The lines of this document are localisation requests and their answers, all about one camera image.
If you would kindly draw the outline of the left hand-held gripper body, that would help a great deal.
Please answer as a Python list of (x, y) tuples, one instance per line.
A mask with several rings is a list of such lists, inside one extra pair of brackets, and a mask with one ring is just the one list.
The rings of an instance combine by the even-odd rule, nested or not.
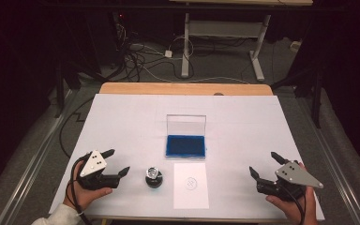
[(120, 179), (117, 174), (104, 175), (102, 172), (106, 166), (106, 158), (103, 158), (98, 150), (90, 152), (85, 156), (85, 162), (79, 169), (77, 181), (88, 190), (117, 188)]

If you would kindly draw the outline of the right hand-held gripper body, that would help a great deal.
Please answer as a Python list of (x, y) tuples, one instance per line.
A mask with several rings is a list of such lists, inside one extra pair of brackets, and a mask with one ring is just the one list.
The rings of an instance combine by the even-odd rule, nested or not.
[(323, 183), (300, 167), (297, 161), (286, 162), (275, 171), (277, 181), (262, 179), (256, 173), (257, 191), (285, 202), (301, 198), (306, 187), (323, 188)]

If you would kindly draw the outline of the stamp with crystal knob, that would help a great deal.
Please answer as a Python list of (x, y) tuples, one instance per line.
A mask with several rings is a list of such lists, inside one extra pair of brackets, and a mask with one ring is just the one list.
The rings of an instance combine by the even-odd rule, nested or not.
[(156, 167), (150, 167), (146, 170), (146, 177), (151, 180), (156, 180), (159, 175), (159, 170)]

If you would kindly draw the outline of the black round stamp base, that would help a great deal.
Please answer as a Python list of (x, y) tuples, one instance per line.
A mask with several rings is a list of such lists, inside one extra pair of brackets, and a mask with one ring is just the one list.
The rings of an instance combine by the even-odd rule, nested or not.
[(155, 179), (150, 177), (145, 177), (145, 182), (147, 186), (149, 186), (150, 188), (159, 188), (163, 183), (163, 177), (161, 175), (159, 175)]

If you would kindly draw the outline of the blue ink pad clear-lid box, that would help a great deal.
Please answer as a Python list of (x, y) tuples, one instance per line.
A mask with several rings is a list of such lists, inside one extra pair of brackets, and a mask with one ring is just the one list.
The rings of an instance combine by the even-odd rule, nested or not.
[(206, 116), (167, 115), (167, 158), (205, 158)]

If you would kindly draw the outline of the person's left hand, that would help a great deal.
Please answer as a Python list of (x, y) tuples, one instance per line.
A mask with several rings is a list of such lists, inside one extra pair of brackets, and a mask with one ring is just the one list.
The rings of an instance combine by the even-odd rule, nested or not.
[(81, 187), (77, 181), (77, 174), (83, 161), (79, 161), (73, 172), (73, 177), (69, 179), (66, 187), (66, 194), (63, 204), (72, 207), (76, 211), (85, 210), (94, 200), (109, 195), (113, 190), (109, 187), (104, 187), (97, 190), (88, 190)]

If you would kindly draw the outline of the person's right hand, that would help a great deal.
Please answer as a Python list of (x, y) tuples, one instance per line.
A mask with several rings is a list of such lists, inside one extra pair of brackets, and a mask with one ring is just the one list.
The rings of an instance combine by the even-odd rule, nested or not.
[(319, 225), (316, 216), (316, 200), (313, 187), (306, 187), (305, 196), (298, 200), (305, 215), (302, 217), (298, 205), (295, 202), (284, 202), (276, 196), (268, 195), (265, 199), (280, 209), (292, 225)]

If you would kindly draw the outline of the large white board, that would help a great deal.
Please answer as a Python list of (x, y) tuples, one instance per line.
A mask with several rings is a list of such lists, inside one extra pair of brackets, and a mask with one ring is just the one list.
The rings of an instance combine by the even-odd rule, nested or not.
[[(168, 114), (206, 116), (206, 156), (167, 158)], [(107, 174), (129, 167), (112, 194), (94, 201), (90, 218), (162, 218), (268, 222), (283, 213), (257, 192), (249, 168), (275, 179), (276, 152), (295, 160), (300, 154), (275, 96), (165, 96), (98, 94), (92, 103), (72, 157), (114, 149)], [(173, 208), (175, 163), (204, 163), (208, 209)], [(146, 170), (156, 167), (163, 183), (150, 188)]]

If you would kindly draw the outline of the white paper sheet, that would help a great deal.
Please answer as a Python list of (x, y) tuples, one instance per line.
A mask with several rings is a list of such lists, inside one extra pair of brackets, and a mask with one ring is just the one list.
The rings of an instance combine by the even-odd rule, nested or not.
[(208, 209), (209, 197), (204, 163), (175, 163), (173, 208)]

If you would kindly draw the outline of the black stand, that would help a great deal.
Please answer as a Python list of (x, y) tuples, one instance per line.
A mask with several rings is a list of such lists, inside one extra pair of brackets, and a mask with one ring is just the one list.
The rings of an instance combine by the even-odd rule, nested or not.
[(323, 87), (322, 68), (318, 65), (307, 66), (291, 73), (286, 78), (270, 85), (272, 90), (281, 86), (294, 86), (297, 98), (311, 97), (311, 119), (316, 128), (320, 128), (320, 108)]
[(65, 106), (64, 83), (71, 90), (79, 90), (81, 83), (78, 78), (78, 72), (71, 62), (58, 62), (55, 67), (55, 81), (56, 81), (56, 102), (57, 109), (55, 117), (58, 118)]

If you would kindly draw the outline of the wooden table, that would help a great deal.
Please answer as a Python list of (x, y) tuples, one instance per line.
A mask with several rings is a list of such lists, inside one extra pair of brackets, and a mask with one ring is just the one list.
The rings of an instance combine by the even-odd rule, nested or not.
[(272, 96), (266, 84), (105, 82), (100, 94), (186, 96)]

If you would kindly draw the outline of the metal floor rail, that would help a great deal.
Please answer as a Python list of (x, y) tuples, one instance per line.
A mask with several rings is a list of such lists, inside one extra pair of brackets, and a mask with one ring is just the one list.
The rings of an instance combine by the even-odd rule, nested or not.
[(317, 153), (331, 178), (321, 196), (326, 223), (360, 225), (360, 157), (330, 107), (323, 106), (317, 127), (308, 101), (300, 98), (298, 102), (319, 142)]
[(22, 173), (17, 186), (0, 214), (0, 225), (12, 225), (16, 216), (19, 214), (23, 203), (32, 188), (40, 168), (52, 148), (54, 139), (58, 136), (58, 130), (64, 125), (64, 120), (68, 114), (68, 109), (78, 94), (78, 90), (67, 90), (64, 97), (64, 106), (60, 108), (55, 105), (54, 115), (50, 124), (47, 126), (43, 140), (37, 147), (35, 154), (30, 158), (27, 167)]

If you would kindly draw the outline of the white metal-frame desk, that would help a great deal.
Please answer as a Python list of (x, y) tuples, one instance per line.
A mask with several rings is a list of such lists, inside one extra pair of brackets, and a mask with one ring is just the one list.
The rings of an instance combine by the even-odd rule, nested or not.
[[(310, 7), (312, 0), (171, 0), (180, 3), (183, 7), (196, 7), (202, 5), (204, 7), (217, 5), (219, 7), (268, 7), (276, 6), (289, 7)], [(265, 13), (261, 22), (222, 22), (222, 21), (195, 21), (189, 18), (189, 13), (185, 14), (184, 35), (182, 39), (182, 71), (181, 77), (188, 78), (190, 72), (190, 56), (193, 53), (194, 46), (190, 40), (190, 36), (194, 37), (230, 37), (230, 38), (256, 38), (257, 44), (254, 51), (249, 52), (249, 61), (254, 69), (254, 73), (258, 82), (264, 81), (263, 71), (259, 62), (259, 53), (263, 45), (268, 25), (270, 23), (271, 14)]]

